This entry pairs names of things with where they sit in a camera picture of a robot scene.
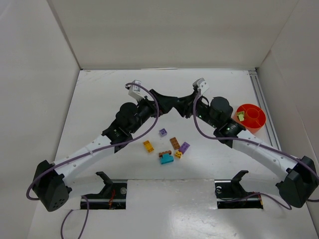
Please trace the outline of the light green lego brick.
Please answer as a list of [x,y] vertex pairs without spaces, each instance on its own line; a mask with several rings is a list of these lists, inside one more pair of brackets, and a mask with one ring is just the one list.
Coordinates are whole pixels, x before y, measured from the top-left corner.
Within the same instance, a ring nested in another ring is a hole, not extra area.
[[241,111],[241,112],[237,112],[236,113],[237,115],[237,118],[240,122],[244,121],[245,120],[245,112],[244,111]]

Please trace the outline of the orange divided round container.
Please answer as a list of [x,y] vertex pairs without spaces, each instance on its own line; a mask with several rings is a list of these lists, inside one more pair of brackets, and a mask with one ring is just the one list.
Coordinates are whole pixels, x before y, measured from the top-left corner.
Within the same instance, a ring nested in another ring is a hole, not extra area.
[[[237,118],[237,112],[245,112],[245,120],[240,122]],[[264,111],[253,104],[243,104],[240,105],[235,111],[232,117],[237,123],[243,125],[247,130],[249,130],[252,134],[257,133],[267,121],[266,114]]]

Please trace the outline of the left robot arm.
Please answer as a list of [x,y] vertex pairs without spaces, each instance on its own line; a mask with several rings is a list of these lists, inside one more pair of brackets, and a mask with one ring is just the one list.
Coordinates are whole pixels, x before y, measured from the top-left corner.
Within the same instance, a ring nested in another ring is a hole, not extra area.
[[121,105],[110,126],[102,131],[93,142],[71,154],[69,157],[49,163],[47,160],[38,164],[33,182],[28,192],[36,194],[45,209],[54,212],[61,208],[69,198],[88,194],[107,194],[113,182],[104,172],[97,172],[93,186],[87,179],[76,177],[99,160],[113,155],[135,141],[133,134],[149,119],[158,119],[172,109],[183,114],[187,100],[178,97],[164,96],[151,89],[150,99],[135,92],[130,85],[130,96],[136,103],[127,102]]

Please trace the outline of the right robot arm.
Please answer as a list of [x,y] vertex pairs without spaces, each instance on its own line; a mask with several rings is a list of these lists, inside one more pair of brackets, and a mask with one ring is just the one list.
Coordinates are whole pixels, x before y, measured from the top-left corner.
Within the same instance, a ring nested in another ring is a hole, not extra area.
[[290,206],[301,208],[311,201],[310,196],[319,186],[314,161],[307,156],[296,158],[267,145],[230,116],[232,107],[224,97],[215,97],[211,104],[198,103],[200,92],[178,98],[177,111],[185,118],[193,116],[214,128],[213,136],[200,132],[207,139],[217,140],[231,149],[256,160],[279,178],[279,196]]

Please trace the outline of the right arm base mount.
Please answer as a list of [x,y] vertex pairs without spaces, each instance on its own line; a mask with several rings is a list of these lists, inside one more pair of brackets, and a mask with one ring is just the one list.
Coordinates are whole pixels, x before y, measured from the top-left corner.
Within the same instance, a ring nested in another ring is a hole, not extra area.
[[215,196],[218,209],[263,209],[260,195],[245,197],[255,192],[247,192],[241,186],[240,181],[248,170],[239,171],[232,179],[215,180]]

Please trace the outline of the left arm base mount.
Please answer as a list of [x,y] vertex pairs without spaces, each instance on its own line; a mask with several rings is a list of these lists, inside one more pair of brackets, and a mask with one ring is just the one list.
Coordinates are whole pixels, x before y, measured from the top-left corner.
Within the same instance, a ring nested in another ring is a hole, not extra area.
[[126,208],[127,180],[110,179],[104,172],[96,173],[103,180],[98,192],[87,194],[90,210],[124,210]]

